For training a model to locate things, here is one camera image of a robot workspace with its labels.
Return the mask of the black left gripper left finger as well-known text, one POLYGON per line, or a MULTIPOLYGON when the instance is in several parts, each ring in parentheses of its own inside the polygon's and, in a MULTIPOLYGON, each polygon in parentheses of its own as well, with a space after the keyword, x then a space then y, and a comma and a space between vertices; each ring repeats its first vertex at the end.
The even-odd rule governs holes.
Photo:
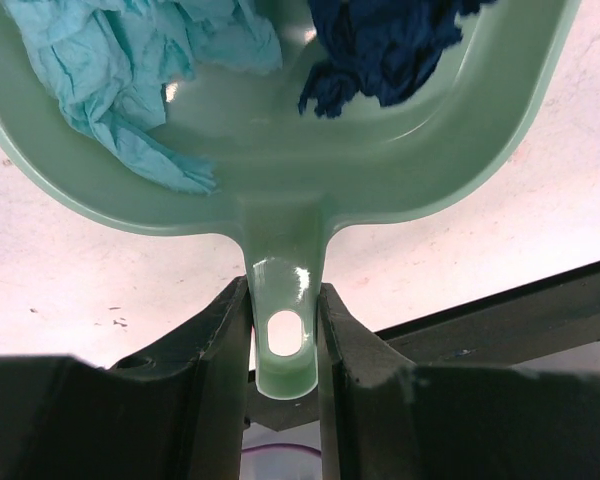
POLYGON ((0 479, 237 478, 251 324, 238 277, 111 368, 1 356, 0 479))

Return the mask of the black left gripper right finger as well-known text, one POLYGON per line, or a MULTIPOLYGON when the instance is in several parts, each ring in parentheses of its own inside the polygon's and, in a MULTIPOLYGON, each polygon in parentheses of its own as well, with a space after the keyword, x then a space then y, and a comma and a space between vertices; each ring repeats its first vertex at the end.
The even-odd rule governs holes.
POLYGON ((326 479, 600 479, 600 374, 419 365, 318 297, 326 479))

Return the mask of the dark blue paper scrap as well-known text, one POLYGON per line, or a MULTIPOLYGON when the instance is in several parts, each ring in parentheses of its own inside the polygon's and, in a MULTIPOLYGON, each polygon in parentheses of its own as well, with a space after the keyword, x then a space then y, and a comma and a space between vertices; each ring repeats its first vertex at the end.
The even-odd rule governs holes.
POLYGON ((317 117, 334 119, 358 93, 382 107, 412 97, 458 44, 458 17, 476 15, 486 1, 310 1, 317 38, 328 57, 315 63, 298 100, 314 100, 317 117))

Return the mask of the light blue paper scrap cluster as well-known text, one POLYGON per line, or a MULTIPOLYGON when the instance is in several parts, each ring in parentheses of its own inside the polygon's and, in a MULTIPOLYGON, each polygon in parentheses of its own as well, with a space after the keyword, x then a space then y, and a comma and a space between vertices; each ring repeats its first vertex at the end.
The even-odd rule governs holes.
POLYGON ((252 1, 6 1, 31 66, 65 121, 135 174, 209 194, 209 161, 149 130, 166 122, 166 87, 198 63, 267 74, 281 67, 272 23, 252 1))

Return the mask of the green plastic dustpan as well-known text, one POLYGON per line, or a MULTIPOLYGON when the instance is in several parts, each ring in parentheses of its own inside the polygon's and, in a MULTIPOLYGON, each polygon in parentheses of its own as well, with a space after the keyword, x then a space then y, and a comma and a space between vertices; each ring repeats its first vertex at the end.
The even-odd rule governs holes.
POLYGON ((178 83, 153 135, 215 165, 219 189, 180 194, 125 168, 73 130, 32 70, 0 4, 0 146, 55 200, 123 231, 217 233, 241 247, 256 330, 256 384, 290 400, 317 385, 315 315, 329 239, 356 224, 440 211, 484 183, 536 116, 578 10, 575 1, 500 1, 463 22, 409 101, 359 96, 334 120, 299 114, 323 56, 301 1, 265 1, 284 68, 260 77, 201 68, 178 83))

